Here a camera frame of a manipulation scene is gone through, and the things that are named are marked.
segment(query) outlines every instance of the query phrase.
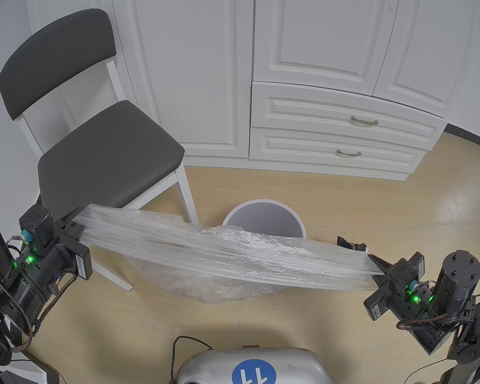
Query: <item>barcode sticker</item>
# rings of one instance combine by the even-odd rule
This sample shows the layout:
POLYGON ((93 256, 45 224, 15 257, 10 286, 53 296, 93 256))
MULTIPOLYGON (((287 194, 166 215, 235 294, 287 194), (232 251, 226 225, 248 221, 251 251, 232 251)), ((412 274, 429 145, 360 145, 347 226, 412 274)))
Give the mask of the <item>barcode sticker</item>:
POLYGON ((76 255, 76 259, 77 259, 77 266, 78 266, 78 275, 86 279, 87 275, 85 274, 84 260, 79 255, 76 255))
POLYGON ((421 262, 419 263, 419 278, 423 276, 424 267, 425 267, 425 259, 422 259, 421 262))
POLYGON ((377 320, 380 317, 380 310, 378 309, 378 304, 372 308, 373 319, 377 320))

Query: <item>clear garbage bag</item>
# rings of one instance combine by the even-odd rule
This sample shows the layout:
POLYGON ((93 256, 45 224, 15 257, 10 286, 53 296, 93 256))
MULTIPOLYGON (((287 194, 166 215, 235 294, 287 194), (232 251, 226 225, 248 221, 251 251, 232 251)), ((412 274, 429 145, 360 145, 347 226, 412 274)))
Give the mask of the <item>clear garbage bag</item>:
POLYGON ((374 290, 380 269, 365 252, 301 238, 205 227, 180 216, 90 204, 74 221, 81 242, 124 255, 171 292, 215 303, 284 287, 374 290))

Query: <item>beige floor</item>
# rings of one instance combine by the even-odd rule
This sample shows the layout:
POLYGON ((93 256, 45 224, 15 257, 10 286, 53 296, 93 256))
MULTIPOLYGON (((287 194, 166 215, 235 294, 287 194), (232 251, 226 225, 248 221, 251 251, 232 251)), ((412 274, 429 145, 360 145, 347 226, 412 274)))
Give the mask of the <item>beige floor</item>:
MULTIPOLYGON (((480 256, 480 146, 444 133, 407 181, 375 180, 227 168, 187 168, 200 221, 221 224, 237 204, 269 198, 294 209, 310 239, 338 235, 365 242, 395 262, 425 255, 426 278, 436 278, 456 249, 480 256)), ((182 214, 176 190, 147 209, 182 214)), ((432 357, 386 313, 375 323, 368 292, 288 288, 263 298, 207 305, 152 285, 121 257, 92 253, 134 286, 126 292, 101 276, 76 282, 51 311, 31 351, 74 383, 168 383, 171 344, 178 335, 214 348, 246 344, 303 347, 320 355, 340 383, 402 384, 432 357)), ((202 350, 182 341, 177 366, 202 350)), ((409 383, 437 381, 454 363, 425 369, 409 383)))

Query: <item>white chair frame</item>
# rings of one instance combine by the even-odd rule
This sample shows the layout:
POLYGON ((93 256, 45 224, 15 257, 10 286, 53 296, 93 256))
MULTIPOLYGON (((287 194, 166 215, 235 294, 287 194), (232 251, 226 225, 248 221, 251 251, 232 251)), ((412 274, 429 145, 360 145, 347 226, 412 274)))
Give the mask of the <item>white chair frame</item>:
MULTIPOLYGON (((117 68, 115 67, 113 57, 106 59, 104 62, 107 65, 108 74, 110 75, 110 80, 112 82, 117 100, 118 101, 125 100, 125 94, 120 84, 120 78, 118 76, 117 68)), ((25 119, 25 116, 21 114, 16 119, 16 122, 19 124, 20 129, 22 130, 28 143, 32 147, 35 155, 40 159, 41 156, 43 155, 43 151, 38 145, 38 141, 33 135, 32 130, 30 129, 30 126, 28 125, 27 120, 25 119)), ((124 206, 124 208, 140 209, 149 201, 156 198, 163 191, 170 188, 174 184, 177 184, 178 189, 180 191, 181 199, 182 199, 185 211, 187 213, 188 220, 193 224, 200 224, 200 222, 198 221, 197 212, 195 210, 195 205, 193 204, 192 193, 190 192, 190 187, 188 185, 187 175, 185 174, 185 168, 183 167, 183 162, 180 163, 180 166, 176 170, 174 170, 172 173, 165 176, 162 180, 160 180, 153 187, 150 187, 149 189, 147 189, 140 196, 133 199, 130 203, 124 206)), ((115 284, 118 284, 120 287, 128 291, 133 288, 133 286, 127 280, 123 279, 119 275, 110 271, 94 258, 92 258, 92 267, 93 267, 93 270, 105 276, 107 279, 113 281, 115 284)))

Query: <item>gray chair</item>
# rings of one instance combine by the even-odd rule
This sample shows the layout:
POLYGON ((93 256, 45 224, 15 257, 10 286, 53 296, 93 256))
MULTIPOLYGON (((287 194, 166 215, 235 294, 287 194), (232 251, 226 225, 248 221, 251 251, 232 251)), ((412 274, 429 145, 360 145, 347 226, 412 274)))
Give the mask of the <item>gray chair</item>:
MULTIPOLYGON (((185 150, 125 96, 115 68, 107 14, 88 9, 62 17, 28 38, 0 72, 0 94, 39 157, 42 205, 55 219, 89 203, 141 208, 177 184, 190 222, 198 224, 183 168, 185 150), (43 153, 23 115, 65 81, 104 61, 118 102, 93 116, 43 153)), ((92 260, 96 271, 130 290, 92 260)))

